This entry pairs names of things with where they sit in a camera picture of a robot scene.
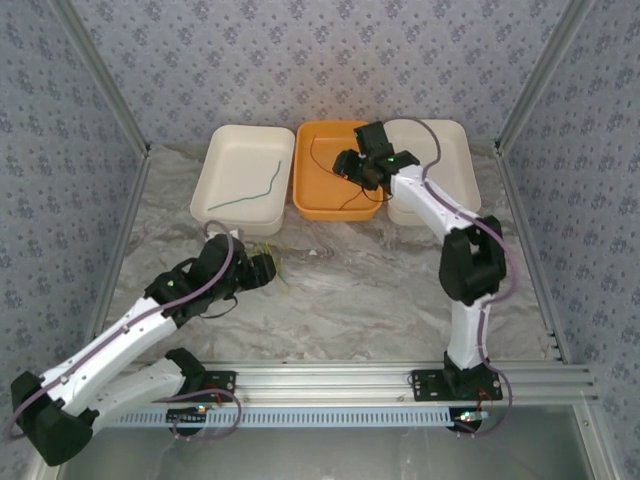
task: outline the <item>purple cable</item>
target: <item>purple cable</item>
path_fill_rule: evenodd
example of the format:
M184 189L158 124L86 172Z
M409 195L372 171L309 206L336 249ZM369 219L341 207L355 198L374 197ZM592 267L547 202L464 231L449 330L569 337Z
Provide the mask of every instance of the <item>purple cable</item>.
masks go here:
M507 246L505 241L502 239L502 237L500 237L500 235L498 235L496 232L494 232L492 229L490 229L488 226L486 226L484 223L480 222L479 220L475 219L474 217L471 217L470 215L467 215L466 213L459 211L456 207L454 207L449 202L447 202L444 198L438 195L438 193L429 184L429 179L427 176L429 173L429 170L435 165L437 165L438 163L440 163L440 160L442 160L442 147L440 146L440 140L438 140L438 136L436 135L436 132L434 132L429 125L427 125L425 122L423 122L419 118L396 117L396 118L393 118L392 120L411 120L412 122L416 122L422 125L431 134L431 137L433 138L433 141L436 144L436 159L433 162L425 165L424 169L422 170L422 183L424 184L424 188L444 208L449 210L451 213L459 216L463 220L466 220L472 223L475 227L479 228L480 230L485 232L487 235L489 235L491 238L493 238L498 243L500 248L504 250L505 256L507 257L507 262L509 263L509 267L511 268L511 282L509 284L509 288L507 288L507 290L504 293L497 295L492 299L486 300L480 305L480 321L478 322L478 332L476 336L476 341L478 343L478 353L480 354L480 359L482 360L482 364L485 367L487 367L487 369L489 369L490 371L502 377L502 379L504 380L504 384L507 387L507 392L508 392L507 411L504 414L504 416L500 419L500 421L493 428L480 433L474 432L468 425L465 425L464 423L455 422L456 425L462 428L465 428L466 430L469 430L470 433L474 434L477 437L486 436L486 435L489 435L490 433L494 433L497 430L501 429L505 425L506 420L511 415L511 409L513 407L513 389L511 387L511 382L509 382L509 379L507 378L505 373L502 370L491 365L485 355L484 347L482 346L482 337L484 334L484 328L486 323L485 309L487 306L491 305L492 303L499 303L507 300L518 289L518 269L516 266L516 262L513 258L513 255L509 247Z
M198 392L185 393L183 395L176 395L175 397L162 398L158 400L158 402L162 402L162 403L180 402L182 400L189 400L190 398L193 398L193 397L199 397L200 395L215 395L215 394L223 395L227 398L230 398L231 400L233 400L233 403L236 404L236 407L238 407L238 414L236 415L236 419L234 420L233 424L229 428L215 435L208 435L206 437L187 437L185 435L180 435L178 433L178 423L180 423L180 420L184 418L186 415L178 415L178 418L174 420L173 426L171 427L171 431L175 435L176 439L184 440L187 442L222 440L223 438L228 437L238 429L238 426L240 425L240 420L242 419L242 404L240 403L240 400L238 399L238 397L236 397L233 393L227 390L222 390L220 388L208 388L206 390L200 390Z
M31 395L29 398L27 398L24 402L22 402L18 406L18 408L16 408L16 410L13 412L13 414L9 417L9 420L7 421L7 425L4 428L4 439L5 439L5 441L18 440L20 438L24 438L24 436L25 436L24 433L21 433L21 434L18 434L18 435L15 435L13 433L13 426L17 422L18 418L20 418L20 415L22 415L22 413L27 408L29 408L29 406L32 405L33 402L38 400L40 397L42 397L44 394L49 392L51 389L53 389L53 388L57 387L58 385L60 385L62 383L62 377L67 377L68 378L71 375L73 375L80 367L82 367L85 363L87 363L89 360L91 360L95 355L97 355L100 351L102 351L113 340L115 340L120 335L125 334L130 328L132 328L133 326L135 326L137 323L141 322L145 318L147 318L147 317L149 317L149 316L151 316L151 315L153 315L155 313L162 312L163 310L167 310L169 308L177 307L177 306L182 305L182 304L184 304L184 303L186 303L186 302L188 302L190 300L193 300L196 297L199 297L204 292L206 292L211 287L213 287L222 278L222 276L226 272L227 268L229 268L229 265L231 265L231 259L233 258L233 237L231 236L231 233L229 233L229 230L227 229L227 227L225 227L222 223L220 223L220 222L218 222L216 220L209 220L207 223L204 224L205 237L207 235L207 229L208 229L209 225L211 225L211 224L218 226L227 236L227 256L224 259L224 263L222 264L222 267L220 268L220 270L218 270L218 272L214 275L214 277L211 280L209 280L207 283L205 283L202 287L197 289L196 291L191 292L190 294L185 295L182 298L179 298L177 300L173 300L171 302L167 302L164 305L158 305L157 307L154 307L154 308L152 308L150 310L147 310L146 312L142 312L140 315L138 315L137 317L133 318L129 323L127 323L124 326L120 327L118 330L113 332L111 335L109 335L107 338L105 338L102 342L100 342L98 345L96 345L95 348L93 348L93 350L91 350L84 357L82 357L80 360L78 360L77 363L75 363L74 365L69 367L69 369L67 369L58 378L53 380L51 383L47 384L45 387L42 387L40 390L36 391L33 395Z

